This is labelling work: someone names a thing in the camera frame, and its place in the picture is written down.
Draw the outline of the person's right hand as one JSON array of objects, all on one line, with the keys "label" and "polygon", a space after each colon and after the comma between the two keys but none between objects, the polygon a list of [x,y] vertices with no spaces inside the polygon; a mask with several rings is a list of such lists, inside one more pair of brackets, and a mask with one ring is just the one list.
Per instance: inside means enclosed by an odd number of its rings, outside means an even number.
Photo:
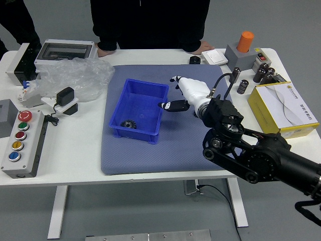
[{"label": "person's right hand", "polygon": [[105,57],[107,55],[111,55],[113,53],[115,53],[115,50],[113,50],[113,51],[105,51],[105,50],[102,50],[100,48],[97,48],[97,54],[98,54],[99,58],[100,57]]}]

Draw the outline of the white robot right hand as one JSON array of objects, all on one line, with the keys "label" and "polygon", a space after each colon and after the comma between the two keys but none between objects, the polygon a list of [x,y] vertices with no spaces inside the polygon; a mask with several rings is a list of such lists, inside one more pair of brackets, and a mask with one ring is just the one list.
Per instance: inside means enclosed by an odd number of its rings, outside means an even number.
[{"label": "white robot right hand", "polygon": [[194,80],[182,76],[174,76],[170,82],[176,82],[176,89],[179,89],[185,99],[170,102],[160,102],[158,106],[168,112],[186,111],[193,106],[198,112],[202,107],[209,104],[210,89],[203,81]]}]

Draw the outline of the person's left hand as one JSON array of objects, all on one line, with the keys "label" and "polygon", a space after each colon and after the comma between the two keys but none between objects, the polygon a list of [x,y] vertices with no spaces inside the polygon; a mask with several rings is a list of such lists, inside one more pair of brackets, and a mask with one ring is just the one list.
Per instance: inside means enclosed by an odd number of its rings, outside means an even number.
[{"label": "person's left hand", "polygon": [[202,52],[210,51],[210,50],[214,50],[214,49],[215,49],[215,47],[212,46],[211,44],[209,44],[207,41],[201,41],[200,47],[196,51],[193,51],[192,54],[193,55],[201,55]]}]

